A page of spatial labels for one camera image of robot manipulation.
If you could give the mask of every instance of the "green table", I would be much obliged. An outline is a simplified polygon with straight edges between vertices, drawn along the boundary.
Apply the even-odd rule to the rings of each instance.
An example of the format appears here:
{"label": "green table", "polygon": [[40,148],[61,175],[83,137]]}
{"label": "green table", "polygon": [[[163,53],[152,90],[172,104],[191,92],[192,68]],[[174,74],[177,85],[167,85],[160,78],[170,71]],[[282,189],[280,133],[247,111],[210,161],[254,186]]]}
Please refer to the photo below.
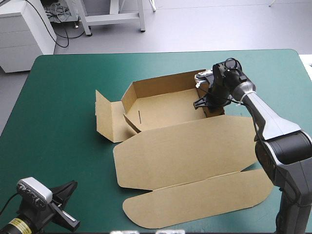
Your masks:
{"label": "green table", "polygon": [[[123,201],[144,191],[118,186],[111,143],[96,132],[95,89],[120,100],[130,82],[238,59],[257,93],[282,117],[312,134],[312,82],[293,50],[148,54],[54,55],[39,57],[0,137],[0,204],[16,182],[33,176],[49,187],[77,180],[66,211],[81,220],[79,232],[148,231],[132,223]],[[248,116],[234,104],[226,114]],[[15,216],[9,205],[0,226]],[[277,188],[251,209],[170,227],[189,232],[273,232],[279,209]],[[47,231],[64,231],[50,224]],[[312,231],[312,222],[308,229]]]}

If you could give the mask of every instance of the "gray floor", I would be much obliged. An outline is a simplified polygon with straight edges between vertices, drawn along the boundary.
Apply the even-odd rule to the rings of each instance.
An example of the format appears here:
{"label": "gray floor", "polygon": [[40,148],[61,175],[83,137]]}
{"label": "gray floor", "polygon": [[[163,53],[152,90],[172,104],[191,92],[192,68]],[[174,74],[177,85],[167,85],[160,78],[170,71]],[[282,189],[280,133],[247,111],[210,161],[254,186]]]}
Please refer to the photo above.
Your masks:
{"label": "gray floor", "polygon": [[[88,14],[107,14],[108,0],[84,0]],[[144,0],[146,32],[139,24],[94,26],[93,36],[70,40],[55,54],[179,52],[291,48],[312,54],[312,0],[156,0],[153,13]],[[127,0],[124,12],[137,10]],[[71,36],[82,31],[67,25]],[[62,28],[55,27],[62,33]],[[27,72],[0,71],[0,134]]]}

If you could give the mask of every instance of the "cardboard flap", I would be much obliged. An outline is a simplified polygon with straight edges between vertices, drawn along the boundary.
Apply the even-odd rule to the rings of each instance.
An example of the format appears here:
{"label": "cardboard flap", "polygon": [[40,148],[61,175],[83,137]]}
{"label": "cardboard flap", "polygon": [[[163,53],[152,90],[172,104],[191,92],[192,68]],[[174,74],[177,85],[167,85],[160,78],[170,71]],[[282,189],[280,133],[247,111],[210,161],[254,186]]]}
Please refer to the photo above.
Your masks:
{"label": "cardboard flap", "polygon": [[124,201],[123,210],[141,227],[163,228],[255,206],[265,200],[272,187],[259,169],[135,196]]}
{"label": "cardboard flap", "polygon": [[97,131],[114,143],[136,134],[126,123],[124,113],[121,101],[110,102],[96,90]]}
{"label": "cardboard flap", "polygon": [[125,117],[126,123],[136,132],[136,133],[140,133],[141,130],[131,122],[131,120],[129,120],[129,118],[127,117],[126,114],[123,115]]}
{"label": "cardboard flap", "polygon": [[217,116],[143,131],[114,148],[121,187],[154,190],[238,172],[257,161],[249,117]]}

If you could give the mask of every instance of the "cabinet drawer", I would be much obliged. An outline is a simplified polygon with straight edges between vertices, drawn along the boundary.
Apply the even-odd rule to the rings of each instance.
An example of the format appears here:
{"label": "cabinet drawer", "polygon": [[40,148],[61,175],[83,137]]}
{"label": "cabinet drawer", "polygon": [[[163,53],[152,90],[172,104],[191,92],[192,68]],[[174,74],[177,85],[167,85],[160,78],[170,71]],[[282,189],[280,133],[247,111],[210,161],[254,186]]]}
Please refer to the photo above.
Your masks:
{"label": "cabinet drawer", "polygon": [[0,33],[0,48],[35,44],[36,40],[30,31]]}
{"label": "cabinet drawer", "polygon": [[0,48],[0,66],[5,72],[29,71],[40,55],[37,45]]}
{"label": "cabinet drawer", "polygon": [[23,16],[11,16],[0,18],[0,33],[27,31],[29,27]]}

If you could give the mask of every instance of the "open cardboard box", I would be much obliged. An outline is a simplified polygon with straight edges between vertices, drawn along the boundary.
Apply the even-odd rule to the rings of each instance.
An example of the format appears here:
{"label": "open cardboard box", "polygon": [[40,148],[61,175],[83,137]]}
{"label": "open cardboard box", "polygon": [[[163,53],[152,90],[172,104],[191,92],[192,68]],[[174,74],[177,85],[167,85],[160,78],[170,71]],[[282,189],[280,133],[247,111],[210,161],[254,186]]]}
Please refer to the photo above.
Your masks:
{"label": "open cardboard box", "polygon": [[271,192],[257,161],[251,118],[193,107],[204,95],[192,71],[133,82],[121,101],[96,91],[97,131],[112,142],[118,184],[152,192],[124,201],[145,228],[252,207]]}
{"label": "open cardboard box", "polygon": [[140,131],[223,114],[223,108],[194,109],[193,102],[204,95],[195,88],[194,75],[201,71],[134,81],[117,102],[96,91],[97,131],[116,143]]}

